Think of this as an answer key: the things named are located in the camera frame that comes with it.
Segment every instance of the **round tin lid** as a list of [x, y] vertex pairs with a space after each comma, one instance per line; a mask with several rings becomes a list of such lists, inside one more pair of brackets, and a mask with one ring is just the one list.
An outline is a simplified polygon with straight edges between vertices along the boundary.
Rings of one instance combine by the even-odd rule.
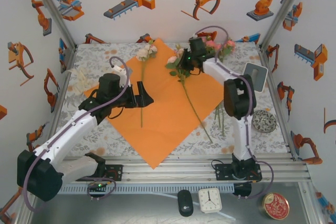
[[275, 220], [283, 220], [289, 214], [288, 201], [281, 194], [267, 194], [262, 203], [266, 213]]

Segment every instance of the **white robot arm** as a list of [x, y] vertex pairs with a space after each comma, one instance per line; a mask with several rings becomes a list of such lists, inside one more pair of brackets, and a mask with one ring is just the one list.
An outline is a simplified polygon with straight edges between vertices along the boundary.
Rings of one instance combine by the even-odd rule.
[[[234, 75], [239, 75], [233, 71], [226, 72], [223, 70], [225, 66], [220, 61], [215, 61], [215, 58], [207, 59], [203, 62], [203, 71], [204, 73], [212, 76], [216, 81], [220, 84], [224, 85], [224, 82], [230, 79], [236, 79]], [[249, 143], [251, 143], [251, 123], [252, 123], [252, 115], [247, 116], [248, 127], [246, 127], [245, 119], [241, 118], [238, 120], [234, 116], [231, 117], [233, 128], [234, 128], [234, 136], [235, 136], [235, 148], [233, 154], [238, 160], [247, 160], [251, 158], [251, 154], [248, 151], [246, 146], [246, 137], [249, 137]]]
[[99, 78], [98, 89], [82, 102], [70, 121], [52, 138], [34, 152], [20, 153], [17, 183], [24, 188], [24, 194], [28, 190], [43, 201], [49, 201], [62, 185], [86, 176], [104, 176], [105, 161], [93, 153], [72, 162], [63, 162], [63, 159], [87, 133], [111, 114], [112, 108], [142, 108], [154, 102], [141, 81], [137, 82], [139, 95], [134, 95], [125, 69], [112, 65], [112, 72]]
[[190, 50], [184, 49], [178, 64], [183, 70], [192, 71], [198, 68], [212, 76], [224, 86], [224, 108], [232, 117], [234, 126], [235, 148], [231, 165], [225, 165], [224, 177], [227, 180], [243, 180], [252, 178], [261, 180], [260, 165], [256, 163], [251, 143], [251, 121], [253, 109], [256, 107], [252, 78], [240, 75], [225, 67], [215, 59], [215, 53], [208, 53], [201, 38], [189, 40]]

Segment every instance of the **patterned bowl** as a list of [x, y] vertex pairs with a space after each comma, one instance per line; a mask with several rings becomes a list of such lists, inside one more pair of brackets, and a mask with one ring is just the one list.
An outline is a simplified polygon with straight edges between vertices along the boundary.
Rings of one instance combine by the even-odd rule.
[[277, 127], [277, 121], [272, 113], [266, 110], [257, 110], [253, 113], [252, 125], [256, 130], [270, 133]]

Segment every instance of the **orange square sheet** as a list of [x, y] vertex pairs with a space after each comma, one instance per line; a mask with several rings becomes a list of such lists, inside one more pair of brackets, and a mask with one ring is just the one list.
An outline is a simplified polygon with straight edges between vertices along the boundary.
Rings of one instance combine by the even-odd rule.
[[[143, 108], [143, 127], [140, 125], [140, 108], [124, 109], [118, 118], [107, 119], [153, 169], [200, 124], [178, 77], [171, 76], [169, 72], [172, 70], [165, 67], [174, 51], [160, 39], [154, 45], [158, 52], [156, 58], [147, 61], [143, 81], [154, 103]], [[136, 57], [127, 61], [127, 66], [132, 69], [134, 94], [138, 94], [136, 82], [141, 80], [141, 65]], [[223, 100], [223, 86], [207, 74], [191, 75], [185, 86], [201, 120]], [[88, 97], [97, 88], [84, 94]], [[113, 109], [111, 116], [119, 112], [119, 108]]]

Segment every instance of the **clock face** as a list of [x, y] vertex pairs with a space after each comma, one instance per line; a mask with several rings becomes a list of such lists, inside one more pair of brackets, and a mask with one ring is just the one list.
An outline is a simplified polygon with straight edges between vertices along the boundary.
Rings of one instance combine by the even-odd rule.
[[198, 197], [202, 212], [219, 212], [222, 209], [218, 188], [201, 189], [198, 191]]

